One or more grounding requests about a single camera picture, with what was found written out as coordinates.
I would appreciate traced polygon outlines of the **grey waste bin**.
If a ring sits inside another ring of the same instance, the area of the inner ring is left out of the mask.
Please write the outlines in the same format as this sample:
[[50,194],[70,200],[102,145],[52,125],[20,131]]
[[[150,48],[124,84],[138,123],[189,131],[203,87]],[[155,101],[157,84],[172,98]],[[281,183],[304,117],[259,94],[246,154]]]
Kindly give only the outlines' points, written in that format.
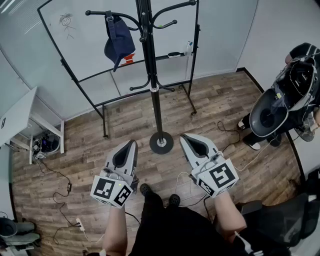
[[33,142],[32,154],[37,159],[46,158],[60,148],[60,137],[56,134],[45,134]]

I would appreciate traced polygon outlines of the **whiteboard on black stand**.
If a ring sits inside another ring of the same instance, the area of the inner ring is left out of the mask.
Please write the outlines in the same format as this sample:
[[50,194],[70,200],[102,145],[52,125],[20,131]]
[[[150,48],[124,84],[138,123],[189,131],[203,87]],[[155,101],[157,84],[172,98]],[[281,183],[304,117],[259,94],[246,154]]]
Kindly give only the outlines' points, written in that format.
[[[189,0],[150,0],[151,11],[155,15],[160,10],[187,2]],[[86,11],[111,11],[121,13],[138,20],[136,0],[48,0],[38,8],[38,14],[47,31],[55,49],[60,55],[62,66],[70,78],[80,87],[85,81],[100,78],[103,74],[113,74],[114,63],[105,56],[105,45],[108,40],[105,16],[89,15]],[[126,78],[131,78],[133,73],[124,70],[125,67],[144,63],[140,38],[142,33],[137,25],[125,17],[121,17],[129,28],[135,51],[134,63],[121,66],[122,60],[116,70]],[[154,25],[162,27],[172,21],[175,24],[164,29],[153,29],[153,41],[156,64],[159,60],[168,58],[168,53],[183,53],[188,42],[194,42],[196,6],[189,5],[167,11],[156,19]],[[117,87],[111,91],[110,102],[116,102],[135,95],[150,92],[150,85],[144,88],[141,85],[131,85],[127,93],[122,93]]]

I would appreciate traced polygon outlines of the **red and white magnet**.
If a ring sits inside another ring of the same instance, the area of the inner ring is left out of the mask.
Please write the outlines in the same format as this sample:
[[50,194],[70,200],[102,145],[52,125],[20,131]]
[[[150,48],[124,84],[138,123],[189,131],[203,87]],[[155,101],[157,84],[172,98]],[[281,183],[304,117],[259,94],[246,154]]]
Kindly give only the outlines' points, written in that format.
[[125,66],[125,65],[129,65],[129,64],[134,63],[134,56],[135,56],[134,53],[131,53],[131,54],[125,56],[120,65]]

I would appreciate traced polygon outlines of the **person's left forearm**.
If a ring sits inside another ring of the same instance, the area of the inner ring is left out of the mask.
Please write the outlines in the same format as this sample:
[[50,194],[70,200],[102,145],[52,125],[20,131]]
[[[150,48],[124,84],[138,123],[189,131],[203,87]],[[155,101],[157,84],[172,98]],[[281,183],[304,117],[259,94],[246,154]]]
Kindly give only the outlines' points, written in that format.
[[128,247],[125,207],[112,207],[109,211],[102,249],[106,256],[126,256]]

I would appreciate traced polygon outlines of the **person's right forearm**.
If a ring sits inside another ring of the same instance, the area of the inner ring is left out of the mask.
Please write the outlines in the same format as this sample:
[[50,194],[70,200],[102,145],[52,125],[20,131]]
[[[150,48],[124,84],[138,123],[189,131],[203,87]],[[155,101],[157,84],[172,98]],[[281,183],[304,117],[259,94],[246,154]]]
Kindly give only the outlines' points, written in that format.
[[247,227],[244,217],[227,191],[214,198],[214,206],[223,237],[233,242],[236,232],[239,233]]

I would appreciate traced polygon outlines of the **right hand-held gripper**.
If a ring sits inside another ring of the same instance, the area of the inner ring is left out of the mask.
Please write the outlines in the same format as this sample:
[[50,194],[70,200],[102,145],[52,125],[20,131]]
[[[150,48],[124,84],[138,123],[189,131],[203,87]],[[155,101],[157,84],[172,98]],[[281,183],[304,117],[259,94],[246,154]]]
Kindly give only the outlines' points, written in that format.
[[[191,177],[195,184],[211,198],[226,192],[238,182],[239,176],[231,160],[225,159],[222,152],[218,152],[218,148],[207,137],[184,133],[179,137],[179,143],[193,169]],[[209,158],[200,164],[198,157]]]

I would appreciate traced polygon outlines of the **person's right black shoe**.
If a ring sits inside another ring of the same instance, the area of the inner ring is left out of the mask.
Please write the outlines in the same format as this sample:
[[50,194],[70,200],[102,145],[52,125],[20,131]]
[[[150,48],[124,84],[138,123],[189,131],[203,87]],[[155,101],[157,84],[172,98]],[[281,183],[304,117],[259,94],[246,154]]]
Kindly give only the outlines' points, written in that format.
[[177,194],[172,194],[170,197],[169,197],[169,206],[176,206],[176,207],[179,207],[180,206],[180,203],[181,203],[181,199],[180,197],[177,195]]

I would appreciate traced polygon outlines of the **black metal coat rack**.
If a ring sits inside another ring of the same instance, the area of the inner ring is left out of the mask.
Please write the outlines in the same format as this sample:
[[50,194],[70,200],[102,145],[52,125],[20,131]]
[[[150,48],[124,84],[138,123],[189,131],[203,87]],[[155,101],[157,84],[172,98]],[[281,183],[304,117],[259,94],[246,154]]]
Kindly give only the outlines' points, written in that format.
[[192,83],[194,78],[200,25],[198,23],[195,23],[194,40],[192,43],[193,49],[191,52],[193,55],[192,55],[190,79],[181,81],[181,82],[171,83],[169,85],[162,85],[158,79],[153,29],[161,30],[174,25],[176,23],[174,20],[163,26],[156,26],[155,21],[161,14],[165,12],[169,12],[169,11],[179,9],[182,7],[187,7],[187,6],[196,6],[195,20],[198,21],[199,0],[189,0],[189,1],[175,4],[175,5],[166,7],[164,9],[161,9],[154,15],[152,14],[151,0],[135,0],[135,2],[136,2],[138,20],[136,20],[135,18],[127,14],[111,12],[111,11],[108,12],[108,11],[87,10],[85,12],[85,15],[86,16],[102,15],[106,17],[107,22],[111,22],[113,16],[127,18],[132,22],[134,22],[137,25],[137,29],[140,30],[141,38],[139,40],[142,44],[144,62],[145,62],[147,78],[148,78],[148,82],[145,85],[142,85],[141,88],[144,88],[147,85],[150,85],[150,93],[151,93],[154,117],[155,117],[156,128],[157,128],[157,132],[154,133],[149,140],[149,146],[154,153],[159,155],[164,155],[171,151],[171,149],[174,146],[174,141],[173,141],[173,137],[169,133],[163,131],[159,89],[174,92],[175,89],[173,87],[178,85],[180,88],[183,89],[183,91],[187,96],[187,99],[189,100],[189,103],[191,104],[191,107],[192,107],[191,115],[194,116],[197,113],[197,110],[190,98],[190,93],[191,93],[191,88],[192,88]]

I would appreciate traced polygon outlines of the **black mesh office chair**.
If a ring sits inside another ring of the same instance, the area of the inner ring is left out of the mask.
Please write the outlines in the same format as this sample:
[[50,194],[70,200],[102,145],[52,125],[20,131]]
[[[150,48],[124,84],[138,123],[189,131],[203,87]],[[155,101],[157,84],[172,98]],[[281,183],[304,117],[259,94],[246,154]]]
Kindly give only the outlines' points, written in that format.
[[308,238],[318,225],[320,200],[306,193],[277,205],[266,206],[260,200],[238,203],[247,226],[270,240],[266,252],[257,256],[290,256],[290,248]]

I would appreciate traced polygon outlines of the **person's left black shoe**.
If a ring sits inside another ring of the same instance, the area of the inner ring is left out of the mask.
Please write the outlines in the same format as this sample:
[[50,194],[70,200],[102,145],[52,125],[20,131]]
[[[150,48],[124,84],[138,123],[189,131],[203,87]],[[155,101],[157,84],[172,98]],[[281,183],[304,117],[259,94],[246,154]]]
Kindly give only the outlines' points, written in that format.
[[140,189],[140,193],[141,193],[144,197],[147,197],[147,196],[149,196],[149,195],[151,195],[151,194],[153,193],[151,187],[150,187],[148,184],[146,184],[146,183],[141,184],[141,186],[140,186],[139,189]]

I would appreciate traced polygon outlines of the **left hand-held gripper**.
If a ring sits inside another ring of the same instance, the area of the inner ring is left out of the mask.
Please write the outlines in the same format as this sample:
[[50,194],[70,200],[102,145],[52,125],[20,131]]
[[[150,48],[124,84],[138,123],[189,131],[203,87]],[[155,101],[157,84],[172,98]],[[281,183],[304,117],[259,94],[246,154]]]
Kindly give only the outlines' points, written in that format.
[[106,167],[94,177],[90,196],[104,205],[122,208],[138,188],[139,179],[135,174],[137,160],[138,144],[135,140],[113,148],[107,155]]

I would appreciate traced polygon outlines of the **grey chair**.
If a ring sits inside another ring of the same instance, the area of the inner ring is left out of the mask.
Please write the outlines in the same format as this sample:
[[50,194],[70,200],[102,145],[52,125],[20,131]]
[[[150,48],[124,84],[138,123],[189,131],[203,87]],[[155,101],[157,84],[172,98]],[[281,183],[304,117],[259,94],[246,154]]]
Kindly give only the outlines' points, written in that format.
[[0,217],[0,256],[30,256],[41,246],[41,235],[33,222],[14,222]]

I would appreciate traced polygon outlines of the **navy blue baseball cap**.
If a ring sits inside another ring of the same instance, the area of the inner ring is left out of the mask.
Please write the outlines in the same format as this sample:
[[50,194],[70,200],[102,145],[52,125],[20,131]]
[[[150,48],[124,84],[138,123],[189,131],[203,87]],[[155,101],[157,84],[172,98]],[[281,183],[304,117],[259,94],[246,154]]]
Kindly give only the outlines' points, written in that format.
[[136,48],[129,27],[120,16],[113,15],[109,10],[104,19],[108,35],[104,54],[114,63],[113,72],[115,72],[122,59],[132,54]]

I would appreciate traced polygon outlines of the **person's black shoe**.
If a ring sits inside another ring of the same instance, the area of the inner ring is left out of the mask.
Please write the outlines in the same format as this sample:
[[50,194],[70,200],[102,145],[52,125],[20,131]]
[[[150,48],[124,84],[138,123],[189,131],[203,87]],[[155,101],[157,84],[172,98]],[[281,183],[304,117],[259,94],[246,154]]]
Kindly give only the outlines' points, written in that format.
[[140,186],[139,189],[140,189],[140,193],[141,193],[144,197],[147,197],[147,196],[149,196],[149,195],[151,195],[151,194],[153,193],[151,187],[150,187],[148,184],[146,184],[146,183],[141,184],[141,186]]
[[180,203],[181,203],[181,199],[180,197],[177,195],[177,194],[172,194],[170,197],[169,197],[169,206],[176,206],[176,207],[179,207],[180,206]]

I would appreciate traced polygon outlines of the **person's black clothing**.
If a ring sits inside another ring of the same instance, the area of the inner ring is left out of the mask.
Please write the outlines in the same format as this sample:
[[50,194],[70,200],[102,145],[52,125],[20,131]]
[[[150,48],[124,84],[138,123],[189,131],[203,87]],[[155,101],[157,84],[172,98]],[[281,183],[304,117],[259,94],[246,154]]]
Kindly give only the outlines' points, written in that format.
[[251,234],[246,227],[236,232],[230,242],[198,212],[181,206],[164,207],[161,197],[153,191],[144,197],[141,223],[129,256],[226,255],[228,244],[242,250],[241,238],[249,240]]

